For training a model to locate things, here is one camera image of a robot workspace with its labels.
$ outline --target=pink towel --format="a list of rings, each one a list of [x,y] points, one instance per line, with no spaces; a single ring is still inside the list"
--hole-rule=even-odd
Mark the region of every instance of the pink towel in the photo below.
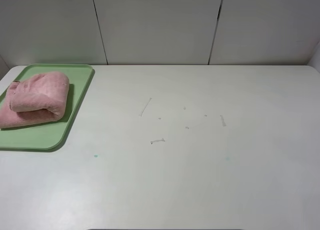
[[[57,71],[12,82],[0,109],[0,128],[60,120],[65,114],[68,91],[68,77]]]

